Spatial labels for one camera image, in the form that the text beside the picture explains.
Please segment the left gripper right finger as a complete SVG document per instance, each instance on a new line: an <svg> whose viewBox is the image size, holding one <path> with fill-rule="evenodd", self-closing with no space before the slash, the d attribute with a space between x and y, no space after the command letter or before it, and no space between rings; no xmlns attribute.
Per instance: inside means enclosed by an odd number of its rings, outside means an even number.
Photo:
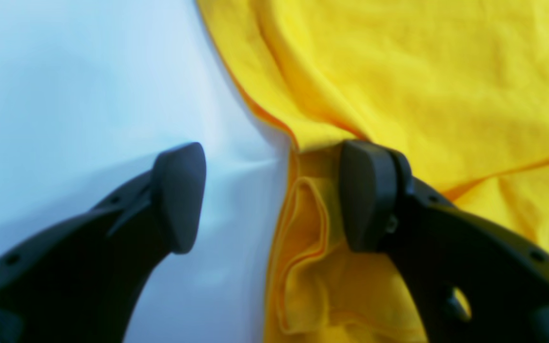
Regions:
<svg viewBox="0 0 549 343"><path fill-rule="evenodd" d="M385 146L342 143L338 180L349 248L387 254L430 343L549 343L547 252L456 208Z"/></svg>

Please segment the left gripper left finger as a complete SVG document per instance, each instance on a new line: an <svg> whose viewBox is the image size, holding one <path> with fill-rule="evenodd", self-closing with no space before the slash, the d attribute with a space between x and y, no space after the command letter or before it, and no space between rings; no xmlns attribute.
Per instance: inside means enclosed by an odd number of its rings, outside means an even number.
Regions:
<svg viewBox="0 0 549 343"><path fill-rule="evenodd" d="M0 343L121 343L155 267L192 249L205 182L203 146L177 146L87 212L5 252Z"/></svg>

